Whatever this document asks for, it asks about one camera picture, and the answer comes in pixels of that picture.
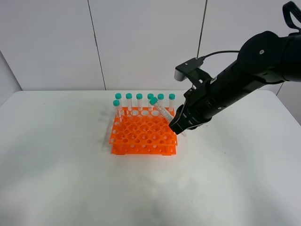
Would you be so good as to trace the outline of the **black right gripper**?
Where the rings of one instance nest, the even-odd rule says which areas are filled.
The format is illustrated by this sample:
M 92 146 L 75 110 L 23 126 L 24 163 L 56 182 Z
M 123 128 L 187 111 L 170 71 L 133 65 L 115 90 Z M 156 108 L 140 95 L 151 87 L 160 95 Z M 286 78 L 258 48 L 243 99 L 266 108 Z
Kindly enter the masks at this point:
M 185 93 L 185 103 L 180 105 L 169 123 L 175 134 L 194 130 L 227 108 L 227 78 L 205 80 L 199 87 Z

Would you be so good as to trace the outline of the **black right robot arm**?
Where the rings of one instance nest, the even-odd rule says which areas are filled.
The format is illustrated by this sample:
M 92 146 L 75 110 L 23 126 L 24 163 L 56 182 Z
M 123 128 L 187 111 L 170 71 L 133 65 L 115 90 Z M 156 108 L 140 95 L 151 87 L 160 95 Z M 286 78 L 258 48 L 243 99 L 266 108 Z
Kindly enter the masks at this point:
M 285 81 L 301 80 L 301 36 L 278 37 L 263 32 L 250 38 L 237 59 L 216 77 L 201 70 L 204 57 L 192 58 L 175 68 L 175 79 L 189 79 L 193 88 L 184 93 L 169 127 L 176 134 L 209 122 L 212 117 L 253 91 Z

